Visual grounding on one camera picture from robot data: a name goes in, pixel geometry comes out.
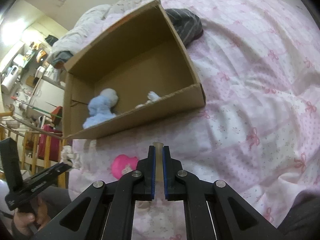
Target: white stuffed toy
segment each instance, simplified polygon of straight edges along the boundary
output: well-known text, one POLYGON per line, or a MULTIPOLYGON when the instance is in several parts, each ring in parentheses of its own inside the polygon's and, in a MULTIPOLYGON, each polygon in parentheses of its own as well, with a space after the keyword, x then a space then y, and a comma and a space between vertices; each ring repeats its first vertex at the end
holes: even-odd
POLYGON ((118 99, 116 91, 111 88, 102 90, 100 95, 92 98, 88 104, 90 117, 85 120, 83 128, 86 129, 114 118, 116 115, 111 113, 111 108, 116 105, 118 99))
POLYGON ((65 145, 61 151, 61 162, 64 162, 74 169, 81 168, 80 156, 72 151, 72 147, 65 145))
POLYGON ((147 95, 147 98, 148 98, 148 101, 145 102, 144 104, 140 104, 140 105, 137 105, 135 108, 139 108, 139 107, 142 107, 144 105, 147 105, 147 104, 150 104, 152 102, 156 102, 160 99, 160 96, 158 96, 155 92, 153 91, 150 91, 147 95))

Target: plush toy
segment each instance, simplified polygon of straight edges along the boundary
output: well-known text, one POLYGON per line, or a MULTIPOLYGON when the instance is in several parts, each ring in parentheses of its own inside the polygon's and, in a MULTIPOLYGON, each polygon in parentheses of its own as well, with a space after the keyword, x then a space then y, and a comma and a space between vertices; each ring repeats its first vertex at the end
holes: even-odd
POLYGON ((83 128, 86 129, 114 118, 116 115, 111 113, 111 108, 116 105, 118 99, 116 91, 111 88, 102 90, 100 95, 92 98, 88 104, 90 117, 85 120, 83 128))
POLYGON ((137 164, 137 157, 130 158, 125 154, 121 154, 111 164, 111 173, 116 179, 120 179, 122 175, 134 171, 137 168, 137 164))
POLYGON ((80 156, 78 153, 72 151, 72 147, 69 145, 65 145, 62 148, 61 151, 61 161, 69 166, 71 166, 74 169, 80 169, 81 163, 80 163, 80 156))
POLYGON ((144 105, 147 105, 147 104, 150 104, 152 102, 155 102, 155 101, 160 99, 160 96, 158 96, 155 92, 150 91, 148 93, 148 95, 147 95, 147 98, 148 98, 147 102, 145 102, 144 104, 137 105, 135 108, 139 108, 139 107, 142 107, 144 105))

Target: blue gripper pad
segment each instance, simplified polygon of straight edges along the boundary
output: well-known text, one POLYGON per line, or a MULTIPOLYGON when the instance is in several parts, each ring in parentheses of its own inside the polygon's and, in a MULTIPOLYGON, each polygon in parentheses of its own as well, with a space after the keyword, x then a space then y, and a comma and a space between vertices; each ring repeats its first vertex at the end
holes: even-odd
POLYGON ((152 173, 151 173, 151 197, 155 199, 156 192, 156 148, 153 148, 152 173))
POLYGON ((163 168, 163 182, 164 182, 164 196, 168 199, 168 177, 167 177, 167 165, 164 148, 162 148, 162 168, 163 168))

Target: cardboard box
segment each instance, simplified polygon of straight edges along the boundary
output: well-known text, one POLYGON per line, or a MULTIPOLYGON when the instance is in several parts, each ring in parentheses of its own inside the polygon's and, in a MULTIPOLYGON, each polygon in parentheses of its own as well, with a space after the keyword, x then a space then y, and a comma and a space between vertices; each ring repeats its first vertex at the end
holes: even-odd
POLYGON ((65 138, 96 139, 205 105, 199 77, 157 0, 125 16, 66 64, 63 107, 65 138), (117 116, 83 129, 89 101, 114 89, 117 116), (161 99, 138 109, 149 91, 161 99))

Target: black object on shelf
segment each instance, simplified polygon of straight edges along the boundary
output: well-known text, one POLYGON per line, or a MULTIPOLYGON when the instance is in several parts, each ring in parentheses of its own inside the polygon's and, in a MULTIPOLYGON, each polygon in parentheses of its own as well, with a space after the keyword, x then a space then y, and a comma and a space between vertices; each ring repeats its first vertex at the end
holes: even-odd
POLYGON ((48 37, 45 38, 45 41, 50 45, 53 46, 53 44, 58 40, 57 37, 52 36, 52 35, 48 35, 48 37))

